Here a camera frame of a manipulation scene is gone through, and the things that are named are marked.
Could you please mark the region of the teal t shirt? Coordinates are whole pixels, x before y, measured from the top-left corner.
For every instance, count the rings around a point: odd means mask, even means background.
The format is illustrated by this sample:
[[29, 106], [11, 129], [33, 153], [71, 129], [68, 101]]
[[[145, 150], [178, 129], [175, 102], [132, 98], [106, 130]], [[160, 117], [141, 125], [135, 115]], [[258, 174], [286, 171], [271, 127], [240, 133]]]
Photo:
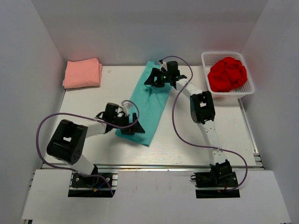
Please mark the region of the teal t shirt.
[[140, 117], [138, 121], [145, 130], [145, 133], [125, 135], [121, 133], [120, 129], [117, 129], [115, 132], [116, 136], [147, 147], [151, 144], [164, 112], [171, 86], [165, 84], [164, 87], [157, 88], [145, 86], [144, 82], [149, 78], [153, 68], [159, 69], [160, 67], [160, 65], [157, 65], [154, 62], [148, 61], [130, 97], [130, 101], [134, 102], [139, 109]]

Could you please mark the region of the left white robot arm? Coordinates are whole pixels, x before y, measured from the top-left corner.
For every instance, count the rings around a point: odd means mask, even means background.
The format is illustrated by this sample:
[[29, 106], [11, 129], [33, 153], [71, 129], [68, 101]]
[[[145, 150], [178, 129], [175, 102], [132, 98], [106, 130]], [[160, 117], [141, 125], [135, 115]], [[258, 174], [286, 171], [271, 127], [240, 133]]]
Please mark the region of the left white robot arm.
[[124, 135], [145, 133], [137, 121], [136, 113], [133, 113], [133, 122], [130, 122], [129, 116], [125, 114], [121, 117], [118, 115], [96, 117], [95, 120], [80, 125], [63, 119], [47, 146], [47, 154], [69, 165], [75, 172], [96, 175], [98, 173], [96, 165], [83, 156], [85, 140], [95, 135], [106, 134], [118, 127], [121, 127], [120, 131]]

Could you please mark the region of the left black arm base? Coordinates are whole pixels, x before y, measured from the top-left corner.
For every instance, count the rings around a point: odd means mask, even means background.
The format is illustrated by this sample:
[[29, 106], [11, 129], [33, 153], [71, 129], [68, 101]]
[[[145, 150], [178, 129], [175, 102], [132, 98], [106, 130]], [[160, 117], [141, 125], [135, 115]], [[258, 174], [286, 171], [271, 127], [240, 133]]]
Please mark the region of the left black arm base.
[[117, 174], [100, 173], [100, 177], [83, 177], [77, 173], [72, 174], [68, 197], [70, 198], [112, 198], [113, 195], [106, 182], [109, 183], [113, 194], [116, 192]]

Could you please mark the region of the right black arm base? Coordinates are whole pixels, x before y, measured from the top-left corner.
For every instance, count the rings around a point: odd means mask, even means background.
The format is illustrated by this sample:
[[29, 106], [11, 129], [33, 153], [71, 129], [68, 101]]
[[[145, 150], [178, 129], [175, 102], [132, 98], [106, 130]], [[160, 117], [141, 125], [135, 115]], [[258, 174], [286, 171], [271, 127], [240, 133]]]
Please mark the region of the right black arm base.
[[224, 180], [220, 180], [219, 183], [216, 183], [210, 172], [193, 173], [190, 178], [195, 182], [197, 199], [240, 198], [239, 189], [230, 191], [238, 186], [235, 172]]

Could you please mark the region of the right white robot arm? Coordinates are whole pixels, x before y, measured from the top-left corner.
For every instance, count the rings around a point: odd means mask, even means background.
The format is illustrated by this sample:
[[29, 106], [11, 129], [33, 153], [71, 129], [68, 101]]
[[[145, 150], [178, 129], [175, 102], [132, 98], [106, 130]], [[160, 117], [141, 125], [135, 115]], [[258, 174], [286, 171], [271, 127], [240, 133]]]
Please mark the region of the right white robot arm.
[[141, 123], [145, 131], [154, 134], [164, 111], [170, 88], [184, 94], [190, 102], [190, 114], [205, 139], [205, 148], [209, 148], [212, 178], [221, 181], [231, 176], [232, 168], [221, 148], [215, 128], [215, 108], [209, 91], [195, 87], [179, 69], [151, 68], [144, 71], [138, 80], [131, 101], [137, 104], [141, 112]]

